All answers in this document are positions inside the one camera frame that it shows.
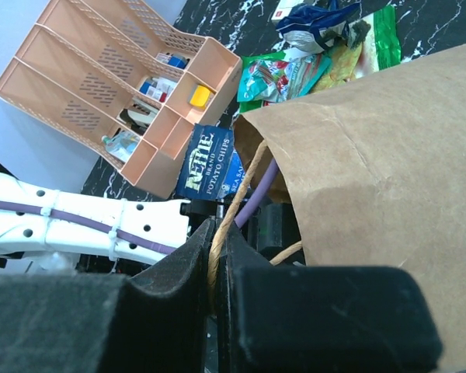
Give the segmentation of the dark blue snack bag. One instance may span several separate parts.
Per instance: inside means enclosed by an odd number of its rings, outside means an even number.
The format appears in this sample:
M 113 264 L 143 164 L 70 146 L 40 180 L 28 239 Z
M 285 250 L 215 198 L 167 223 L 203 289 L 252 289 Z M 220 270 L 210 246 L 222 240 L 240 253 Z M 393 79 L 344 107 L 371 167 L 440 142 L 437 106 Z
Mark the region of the dark blue snack bag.
M 325 5 L 296 5 L 276 25 L 286 43 L 309 54 L 331 49 L 336 41 L 350 36 L 350 19 L 360 10 L 361 1 L 341 6 L 340 1 Z

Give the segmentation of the brown paper bag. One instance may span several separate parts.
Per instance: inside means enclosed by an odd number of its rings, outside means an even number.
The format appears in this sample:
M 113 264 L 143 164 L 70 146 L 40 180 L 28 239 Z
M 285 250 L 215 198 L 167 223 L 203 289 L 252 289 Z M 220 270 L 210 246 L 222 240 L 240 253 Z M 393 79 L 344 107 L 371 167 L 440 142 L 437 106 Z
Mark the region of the brown paper bag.
M 309 265 L 389 265 L 419 283 L 466 369 L 466 44 L 235 121 L 248 165 L 261 142 L 293 204 Z

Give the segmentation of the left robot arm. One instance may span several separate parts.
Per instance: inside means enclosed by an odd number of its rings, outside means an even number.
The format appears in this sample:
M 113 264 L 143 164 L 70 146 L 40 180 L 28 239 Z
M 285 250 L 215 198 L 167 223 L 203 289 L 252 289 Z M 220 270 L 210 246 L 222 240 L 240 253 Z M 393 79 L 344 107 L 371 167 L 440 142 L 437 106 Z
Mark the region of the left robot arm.
M 29 259 L 45 271 L 138 271 L 175 251 L 229 205 L 130 201 L 25 183 L 0 164 L 0 268 Z

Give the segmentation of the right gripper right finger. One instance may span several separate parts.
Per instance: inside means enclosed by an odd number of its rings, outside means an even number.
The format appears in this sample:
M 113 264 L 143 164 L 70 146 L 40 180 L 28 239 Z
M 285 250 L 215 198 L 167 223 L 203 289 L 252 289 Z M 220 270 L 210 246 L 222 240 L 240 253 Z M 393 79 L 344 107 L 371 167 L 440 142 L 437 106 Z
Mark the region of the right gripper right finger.
M 222 372 L 431 372 L 443 344 L 394 267 L 273 266 L 231 228 L 217 283 Z

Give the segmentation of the navy Kettle chips bag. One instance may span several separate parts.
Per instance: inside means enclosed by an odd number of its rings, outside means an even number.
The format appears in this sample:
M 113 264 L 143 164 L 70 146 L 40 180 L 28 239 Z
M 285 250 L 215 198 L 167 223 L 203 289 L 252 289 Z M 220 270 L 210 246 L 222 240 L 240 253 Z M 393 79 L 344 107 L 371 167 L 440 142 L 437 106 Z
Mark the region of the navy Kettle chips bag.
M 238 191 L 244 177 L 234 132 L 196 125 L 177 180 L 176 195 L 190 200 L 222 200 Z

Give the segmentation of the green chips bag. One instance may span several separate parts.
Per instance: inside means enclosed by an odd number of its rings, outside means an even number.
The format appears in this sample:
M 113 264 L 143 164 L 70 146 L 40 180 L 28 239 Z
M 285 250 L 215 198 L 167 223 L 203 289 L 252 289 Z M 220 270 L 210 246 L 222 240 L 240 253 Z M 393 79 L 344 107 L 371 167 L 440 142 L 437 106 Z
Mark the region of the green chips bag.
M 307 95 L 343 85 L 401 63 L 402 49 L 396 33 L 395 9 L 393 6 L 387 5 L 352 23 L 353 26 L 360 24 L 370 26 L 366 38 L 354 49 L 346 44 L 338 43 L 328 52 L 323 53 L 331 58 L 332 65 Z M 308 55 L 310 54 L 296 48 L 289 48 L 271 54 L 243 57 L 242 68 L 257 57 L 274 57 L 284 61 L 291 61 Z M 245 113 L 274 104 L 261 100 L 239 103 L 239 112 Z

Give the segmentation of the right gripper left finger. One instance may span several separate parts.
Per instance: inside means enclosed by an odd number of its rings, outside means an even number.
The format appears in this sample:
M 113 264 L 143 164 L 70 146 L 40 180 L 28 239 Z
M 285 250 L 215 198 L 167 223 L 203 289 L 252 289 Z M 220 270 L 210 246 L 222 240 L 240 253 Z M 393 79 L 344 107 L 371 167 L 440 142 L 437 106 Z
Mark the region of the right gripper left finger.
M 214 227 L 134 277 L 0 275 L 0 372 L 202 372 Z

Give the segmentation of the teal snack packet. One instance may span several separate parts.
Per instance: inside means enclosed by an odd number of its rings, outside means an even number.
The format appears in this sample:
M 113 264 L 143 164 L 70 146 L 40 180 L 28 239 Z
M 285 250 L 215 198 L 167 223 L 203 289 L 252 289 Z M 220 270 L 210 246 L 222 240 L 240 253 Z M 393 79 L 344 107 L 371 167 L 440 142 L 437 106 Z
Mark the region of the teal snack packet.
M 282 103 L 307 95 L 332 65 L 324 54 L 284 61 L 257 57 L 242 69 L 237 92 L 239 103 Z

